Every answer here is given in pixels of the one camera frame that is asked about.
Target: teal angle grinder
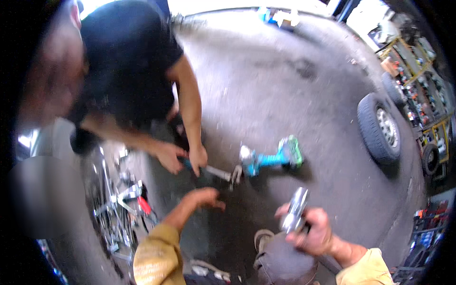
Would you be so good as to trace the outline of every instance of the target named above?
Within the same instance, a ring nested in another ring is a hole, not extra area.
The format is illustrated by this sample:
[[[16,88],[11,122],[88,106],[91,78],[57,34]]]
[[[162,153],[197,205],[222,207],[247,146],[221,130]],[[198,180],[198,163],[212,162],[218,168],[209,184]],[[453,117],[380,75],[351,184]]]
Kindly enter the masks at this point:
[[[255,150],[251,150],[246,145],[241,145],[239,157],[241,164],[236,165],[232,172],[222,171],[212,166],[206,166],[202,170],[228,181],[232,191],[234,185],[241,182],[242,175],[246,177],[257,176],[260,168],[266,166],[282,166],[285,169],[296,170],[302,166],[304,160],[299,149],[298,139],[294,135],[289,135],[280,140],[275,155],[256,153]],[[183,163],[187,168],[192,169],[189,160],[185,159]]]

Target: hand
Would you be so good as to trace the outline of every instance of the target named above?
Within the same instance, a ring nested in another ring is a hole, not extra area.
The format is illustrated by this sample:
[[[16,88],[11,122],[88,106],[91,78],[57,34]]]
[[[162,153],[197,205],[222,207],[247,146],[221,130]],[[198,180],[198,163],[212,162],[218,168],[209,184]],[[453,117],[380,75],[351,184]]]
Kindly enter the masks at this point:
[[[160,142],[155,150],[155,156],[164,168],[172,174],[177,174],[184,167],[177,157],[188,157],[188,154],[178,146]]]
[[[275,212],[280,218],[287,214],[290,204],[284,204]],[[333,235],[328,220],[328,214],[322,208],[306,208],[303,212],[306,222],[311,225],[309,233],[289,233],[285,240],[296,248],[311,254],[329,254],[332,249]]]
[[[212,187],[204,187],[201,189],[195,189],[185,195],[184,199],[187,199],[199,207],[212,207],[220,208],[222,211],[225,210],[225,203],[217,200],[218,191]]]
[[[199,168],[207,166],[207,152],[204,146],[200,144],[196,148],[190,148],[189,160],[192,165],[193,172],[197,177],[199,177]]]

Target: yellow sleeve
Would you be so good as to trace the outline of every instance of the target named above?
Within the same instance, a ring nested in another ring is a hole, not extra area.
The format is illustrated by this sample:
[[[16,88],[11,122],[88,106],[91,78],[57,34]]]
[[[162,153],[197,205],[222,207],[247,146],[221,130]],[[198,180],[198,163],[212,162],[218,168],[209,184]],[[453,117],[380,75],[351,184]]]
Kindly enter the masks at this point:
[[[337,285],[391,285],[394,284],[380,249],[369,249],[355,264],[336,275]]]
[[[137,285],[185,285],[177,229],[159,224],[136,249],[133,274]]]

